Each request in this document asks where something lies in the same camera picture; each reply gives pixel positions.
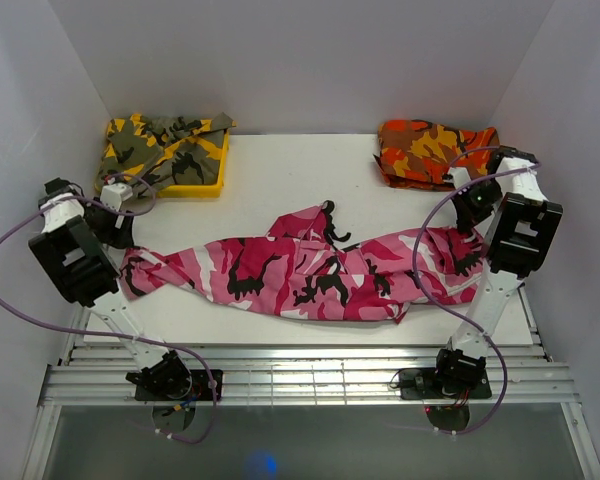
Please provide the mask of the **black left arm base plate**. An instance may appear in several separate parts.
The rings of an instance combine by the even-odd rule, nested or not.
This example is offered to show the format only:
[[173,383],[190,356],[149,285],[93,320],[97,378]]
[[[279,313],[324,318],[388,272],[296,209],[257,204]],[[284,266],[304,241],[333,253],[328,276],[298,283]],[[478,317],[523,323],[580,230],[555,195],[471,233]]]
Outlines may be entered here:
[[198,401],[212,401],[212,389],[215,389],[216,399],[220,400],[224,372],[221,369],[211,369],[211,374],[213,381],[210,381],[204,369],[191,370],[182,379],[149,388],[142,383],[137,372],[127,373],[125,379],[135,386],[134,399],[138,401],[182,402],[191,398]]

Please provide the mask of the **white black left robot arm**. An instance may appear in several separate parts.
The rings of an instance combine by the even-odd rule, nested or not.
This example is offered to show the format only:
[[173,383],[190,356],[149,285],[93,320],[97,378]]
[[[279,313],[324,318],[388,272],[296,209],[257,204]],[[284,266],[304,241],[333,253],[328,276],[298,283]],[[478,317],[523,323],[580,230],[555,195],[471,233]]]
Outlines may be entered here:
[[55,178],[45,184],[38,206],[44,217],[40,234],[28,245],[61,296],[101,319],[131,353],[136,370],[132,384],[159,399],[183,400],[193,379],[179,354],[148,344],[142,325],[121,289],[122,274],[108,249],[133,245],[133,219],[122,210],[132,188],[122,181],[104,186],[93,204],[79,198],[81,188]]

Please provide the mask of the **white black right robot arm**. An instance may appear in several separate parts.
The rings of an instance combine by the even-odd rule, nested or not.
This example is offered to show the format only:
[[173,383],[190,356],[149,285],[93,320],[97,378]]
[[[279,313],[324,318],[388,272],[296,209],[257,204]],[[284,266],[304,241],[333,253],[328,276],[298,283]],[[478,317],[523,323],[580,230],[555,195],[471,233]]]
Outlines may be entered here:
[[452,198],[456,226],[468,233],[489,219],[481,247],[482,273],[464,322],[439,351],[431,382],[444,397],[467,399],[478,390],[488,398],[486,356],[509,298],[542,266],[563,208],[548,200],[536,178],[539,162],[531,153],[499,146],[490,151],[487,175],[471,183],[466,167],[446,175],[458,189]]

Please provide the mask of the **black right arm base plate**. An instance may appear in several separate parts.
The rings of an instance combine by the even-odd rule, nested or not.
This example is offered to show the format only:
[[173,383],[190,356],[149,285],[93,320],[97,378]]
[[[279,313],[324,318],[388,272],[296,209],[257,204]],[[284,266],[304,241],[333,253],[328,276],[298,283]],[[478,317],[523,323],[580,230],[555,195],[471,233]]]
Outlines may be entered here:
[[400,392],[403,400],[471,400],[490,399],[492,390],[486,376],[475,387],[449,380],[430,368],[406,368],[397,372],[391,380],[393,388]]

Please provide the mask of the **pink camouflage trousers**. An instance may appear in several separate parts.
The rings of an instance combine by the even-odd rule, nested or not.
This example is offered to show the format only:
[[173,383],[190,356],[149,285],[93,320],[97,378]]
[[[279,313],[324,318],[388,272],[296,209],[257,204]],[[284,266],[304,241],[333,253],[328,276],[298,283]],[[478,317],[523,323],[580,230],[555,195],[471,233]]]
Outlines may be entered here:
[[339,248],[335,205],[282,215],[263,236],[216,240],[168,255],[126,251],[122,288],[138,299],[172,285],[238,309],[311,321],[400,322],[433,295],[470,302],[482,236],[454,227],[407,229]]

